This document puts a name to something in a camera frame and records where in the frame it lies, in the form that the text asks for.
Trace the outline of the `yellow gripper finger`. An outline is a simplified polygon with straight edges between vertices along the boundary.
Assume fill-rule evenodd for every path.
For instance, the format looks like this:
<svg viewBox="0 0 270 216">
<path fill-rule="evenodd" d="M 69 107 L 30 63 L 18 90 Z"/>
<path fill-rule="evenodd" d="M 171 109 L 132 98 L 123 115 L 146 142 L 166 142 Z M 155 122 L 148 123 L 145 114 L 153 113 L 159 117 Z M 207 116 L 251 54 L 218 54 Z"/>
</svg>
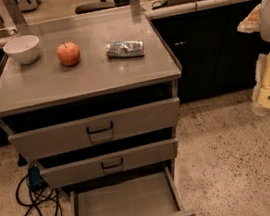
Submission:
<svg viewBox="0 0 270 216">
<path fill-rule="evenodd" d="M 260 9 L 261 4 L 255 6 L 255 8 L 252 9 L 252 11 L 249 13 L 248 16 L 246 16 L 245 19 L 243 19 L 236 30 L 238 32 L 243 33 L 255 33 L 260 31 Z"/>
</svg>

